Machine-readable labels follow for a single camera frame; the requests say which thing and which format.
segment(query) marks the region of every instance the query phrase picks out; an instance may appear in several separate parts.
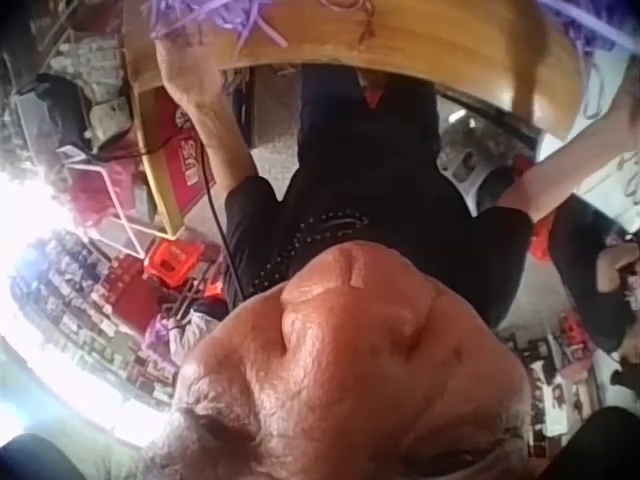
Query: wrinkled skin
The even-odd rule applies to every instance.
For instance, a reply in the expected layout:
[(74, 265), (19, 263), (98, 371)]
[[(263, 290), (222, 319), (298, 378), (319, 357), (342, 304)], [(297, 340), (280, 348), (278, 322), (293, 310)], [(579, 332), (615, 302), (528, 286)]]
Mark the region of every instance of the wrinkled skin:
[(249, 432), (278, 478), (358, 478), (491, 445), (524, 425), (526, 384), (465, 300), (351, 242), (232, 312), (188, 357), (176, 405)]

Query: product display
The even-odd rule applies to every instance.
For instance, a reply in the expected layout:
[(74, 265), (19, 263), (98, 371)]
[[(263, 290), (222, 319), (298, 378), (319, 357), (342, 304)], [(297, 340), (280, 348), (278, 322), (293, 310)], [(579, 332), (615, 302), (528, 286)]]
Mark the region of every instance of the product display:
[[(80, 237), (64, 231), (29, 245), (15, 272), (11, 295), (47, 343), (123, 394), (156, 409), (167, 408), (175, 371), (143, 352), (138, 338), (127, 333), (113, 308), (102, 301), (100, 292), (109, 281), (130, 286), (126, 272), (114, 270)], [(128, 303), (140, 305), (131, 298)]]

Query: dark clothing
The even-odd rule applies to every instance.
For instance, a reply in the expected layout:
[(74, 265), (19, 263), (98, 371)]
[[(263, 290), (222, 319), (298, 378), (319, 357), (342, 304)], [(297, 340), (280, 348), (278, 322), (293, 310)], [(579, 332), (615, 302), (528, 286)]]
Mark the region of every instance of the dark clothing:
[[(399, 251), (466, 298), (496, 327), (517, 291), (532, 232), (520, 211), (473, 219), (437, 169), (433, 85), (391, 76), (371, 110), (354, 70), (303, 67), (300, 168), (282, 201), (260, 177), (226, 200), (227, 236), (248, 296), (351, 240)], [(227, 272), (230, 306), (239, 303)]]
[(600, 293), (596, 287), (596, 262), (616, 227), (602, 212), (573, 196), (558, 208), (549, 238), (551, 258), (584, 329), (608, 353), (618, 350), (636, 320), (624, 288)]
[(587, 419), (538, 478), (638, 478), (639, 444), (640, 419), (621, 408), (603, 408)]

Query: elderly man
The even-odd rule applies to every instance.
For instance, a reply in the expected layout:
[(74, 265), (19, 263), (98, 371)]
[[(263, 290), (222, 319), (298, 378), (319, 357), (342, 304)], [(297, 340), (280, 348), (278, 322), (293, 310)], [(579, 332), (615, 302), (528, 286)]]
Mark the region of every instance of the elderly man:
[(527, 376), (492, 329), (533, 222), (636, 148), (637, 80), (472, 218), (435, 165), (429, 83), (392, 75), (372, 110), (354, 70), (303, 66), (300, 168), (280, 201), (206, 41), (165, 40), (158, 60), (209, 153), (235, 275), (232, 311), (186, 358), (143, 477), (530, 476)]

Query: gray hair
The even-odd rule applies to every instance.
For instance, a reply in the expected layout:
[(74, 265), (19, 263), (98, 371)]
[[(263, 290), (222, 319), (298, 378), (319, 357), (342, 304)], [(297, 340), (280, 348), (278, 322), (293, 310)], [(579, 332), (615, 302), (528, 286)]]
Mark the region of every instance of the gray hair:
[(215, 417), (182, 409), (141, 454), (138, 480), (245, 480), (257, 474), (257, 449), (246, 433)]

